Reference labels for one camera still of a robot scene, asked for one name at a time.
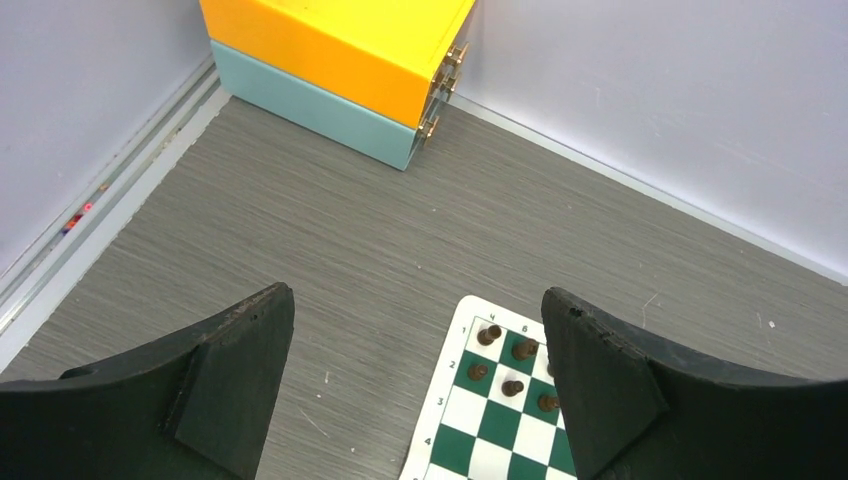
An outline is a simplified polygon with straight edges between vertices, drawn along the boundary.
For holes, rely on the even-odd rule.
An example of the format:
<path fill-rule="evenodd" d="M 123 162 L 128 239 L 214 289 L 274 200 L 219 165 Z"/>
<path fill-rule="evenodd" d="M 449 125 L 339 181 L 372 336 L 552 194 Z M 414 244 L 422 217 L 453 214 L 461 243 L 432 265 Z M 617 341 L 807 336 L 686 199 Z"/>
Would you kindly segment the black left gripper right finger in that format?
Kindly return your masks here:
<path fill-rule="evenodd" d="M 808 381 L 719 359 L 552 287 L 542 319 L 582 479 L 811 479 Z"/>

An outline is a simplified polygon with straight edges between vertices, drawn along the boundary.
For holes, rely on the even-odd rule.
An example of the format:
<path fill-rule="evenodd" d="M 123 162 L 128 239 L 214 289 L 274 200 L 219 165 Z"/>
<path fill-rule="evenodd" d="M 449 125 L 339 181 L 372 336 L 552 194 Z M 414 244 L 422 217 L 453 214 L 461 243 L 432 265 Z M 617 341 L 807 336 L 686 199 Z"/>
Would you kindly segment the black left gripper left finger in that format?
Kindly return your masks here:
<path fill-rule="evenodd" d="M 252 479 L 294 330 L 274 283 L 224 311 L 68 370 L 69 479 Z"/>

